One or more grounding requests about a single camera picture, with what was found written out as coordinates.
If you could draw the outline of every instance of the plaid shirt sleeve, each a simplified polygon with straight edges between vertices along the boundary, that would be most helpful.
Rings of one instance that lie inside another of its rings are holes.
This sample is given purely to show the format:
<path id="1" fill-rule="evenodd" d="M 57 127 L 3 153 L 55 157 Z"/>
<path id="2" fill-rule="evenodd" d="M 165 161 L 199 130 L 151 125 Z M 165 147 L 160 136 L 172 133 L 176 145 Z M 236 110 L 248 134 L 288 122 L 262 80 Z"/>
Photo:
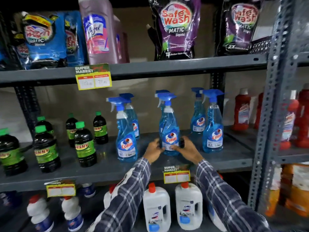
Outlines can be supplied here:
<path id="1" fill-rule="evenodd" d="M 150 164 L 141 158 L 115 187 L 111 203 L 101 212 L 87 232 L 132 231 L 138 207 L 150 178 Z"/>
<path id="2" fill-rule="evenodd" d="M 198 164 L 196 183 L 229 232 L 271 231 L 266 219 L 247 206 L 206 160 Z"/>

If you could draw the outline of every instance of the shelf label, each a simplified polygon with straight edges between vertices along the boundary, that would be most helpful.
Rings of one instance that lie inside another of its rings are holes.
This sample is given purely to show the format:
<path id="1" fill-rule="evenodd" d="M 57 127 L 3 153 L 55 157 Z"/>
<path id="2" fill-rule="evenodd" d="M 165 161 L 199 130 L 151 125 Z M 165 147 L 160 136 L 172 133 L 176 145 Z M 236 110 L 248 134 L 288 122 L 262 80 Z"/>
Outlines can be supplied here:
<path id="1" fill-rule="evenodd" d="M 59 180 L 54 182 L 44 183 L 46 186 L 47 197 L 59 196 L 75 196 L 76 188 L 75 183 L 70 180 Z"/>
<path id="2" fill-rule="evenodd" d="M 111 72 L 108 63 L 76 66 L 75 77 L 79 90 L 112 86 Z"/>
<path id="3" fill-rule="evenodd" d="M 189 165 L 164 167 L 164 184 L 190 181 Z"/>

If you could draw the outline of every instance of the human hand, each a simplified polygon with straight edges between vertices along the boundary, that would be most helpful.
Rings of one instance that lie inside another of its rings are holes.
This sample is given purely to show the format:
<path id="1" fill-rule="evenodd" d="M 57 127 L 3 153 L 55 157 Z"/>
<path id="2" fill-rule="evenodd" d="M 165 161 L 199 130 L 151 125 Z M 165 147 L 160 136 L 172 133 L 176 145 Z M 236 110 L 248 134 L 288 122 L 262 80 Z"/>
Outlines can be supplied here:
<path id="1" fill-rule="evenodd" d="M 148 144 L 147 150 L 144 154 L 144 158 L 148 159 L 149 163 L 155 162 L 160 154 L 164 152 L 165 148 L 159 147 L 159 138 L 156 138 L 153 142 Z"/>
<path id="2" fill-rule="evenodd" d="M 204 159 L 203 156 L 198 152 L 195 145 L 188 137 L 183 136 L 182 138 L 184 139 L 184 148 L 172 145 L 172 149 L 180 152 L 187 160 L 193 162 L 194 164 L 198 164 Z"/>

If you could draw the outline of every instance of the blue spray bottle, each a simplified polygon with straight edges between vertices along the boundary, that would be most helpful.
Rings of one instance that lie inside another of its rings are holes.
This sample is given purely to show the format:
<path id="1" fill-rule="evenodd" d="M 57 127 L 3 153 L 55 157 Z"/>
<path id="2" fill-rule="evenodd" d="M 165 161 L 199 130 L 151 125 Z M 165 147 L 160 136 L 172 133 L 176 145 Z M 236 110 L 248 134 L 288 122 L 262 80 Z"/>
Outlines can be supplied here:
<path id="1" fill-rule="evenodd" d="M 123 94 L 119 94 L 119 96 L 129 101 L 126 104 L 125 112 L 128 115 L 129 121 L 132 123 L 135 138 L 136 140 L 138 140 L 139 139 L 139 123 L 138 123 L 137 115 L 134 111 L 134 108 L 131 105 L 131 98 L 133 98 L 134 95 L 131 93 L 123 93 Z"/>
<path id="2" fill-rule="evenodd" d="M 179 146 L 180 142 L 179 126 L 174 115 L 174 110 L 171 107 L 171 99 L 175 97 L 173 93 L 158 93 L 158 98 L 165 102 L 163 110 L 164 121 L 162 131 L 160 132 L 160 139 L 162 141 L 162 147 L 165 147 L 164 154 L 168 156 L 177 156 L 179 154 L 178 151 L 173 150 L 171 147 L 172 145 Z"/>
<path id="3" fill-rule="evenodd" d="M 206 125 L 206 110 L 202 102 L 202 94 L 200 90 L 204 90 L 201 87 L 191 88 L 192 92 L 195 92 L 195 102 L 194 102 L 194 114 L 191 119 L 191 131 L 193 133 L 201 134 L 205 130 Z"/>
<path id="4" fill-rule="evenodd" d="M 118 159 L 121 162 L 135 162 L 138 155 L 136 138 L 128 115 L 124 112 L 124 103 L 128 103 L 129 101 L 122 97 L 106 98 L 106 101 L 112 104 L 111 112 L 115 106 L 117 108 L 119 132 L 116 140 L 116 149 L 118 152 Z"/>
<path id="5" fill-rule="evenodd" d="M 206 153 L 219 152 L 223 149 L 223 124 L 222 115 L 217 104 L 217 96 L 224 94 L 219 89 L 204 89 L 200 90 L 206 97 L 209 98 L 209 107 L 207 111 L 208 120 L 203 132 L 203 150 Z"/>
<path id="6" fill-rule="evenodd" d="M 158 97 L 158 93 L 169 93 L 168 90 L 166 89 L 161 89 L 161 90 L 156 90 L 155 91 L 155 94 L 154 94 L 154 97 L 157 98 Z M 159 105 L 158 107 L 161 109 L 161 118 L 160 118 L 160 121 L 159 121 L 159 133 L 162 132 L 162 129 L 163 129 L 163 121 L 164 121 L 164 107 L 165 107 L 165 102 L 162 101 L 160 98 L 159 98 Z"/>

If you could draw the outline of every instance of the green label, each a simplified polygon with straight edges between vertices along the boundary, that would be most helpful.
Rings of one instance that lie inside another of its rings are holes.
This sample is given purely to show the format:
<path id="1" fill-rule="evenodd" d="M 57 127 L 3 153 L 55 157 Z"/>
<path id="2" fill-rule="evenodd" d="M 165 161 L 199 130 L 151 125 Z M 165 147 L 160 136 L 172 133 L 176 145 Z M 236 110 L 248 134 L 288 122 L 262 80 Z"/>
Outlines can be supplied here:
<path id="1" fill-rule="evenodd" d="M 100 127 L 94 127 L 95 130 L 95 136 L 101 137 L 107 134 L 107 127 L 106 125 L 100 126 Z"/>
<path id="2" fill-rule="evenodd" d="M 34 150 L 34 154 L 36 155 L 39 164 L 47 163 L 58 157 L 56 144 L 45 149 Z"/>
<path id="3" fill-rule="evenodd" d="M 70 140 L 74 139 L 75 133 L 77 129 L 67 129 L 66 133 L 68 134 L 68 137 Z"/>
<path id="4" fill-rule="evenodd" d="M 19 148 L 12 151 L 0 152 L 0 160 L 4 166 L 17 164 L 23 159 L 24 156 Z"/>
<path id="5" fill-rule="evenodd" d="M 79 158 L 87 157 L 95 152 L 95 145 L 93 140 L 86 142 L 84 144 L 75 145 L 76 153 Z"/>

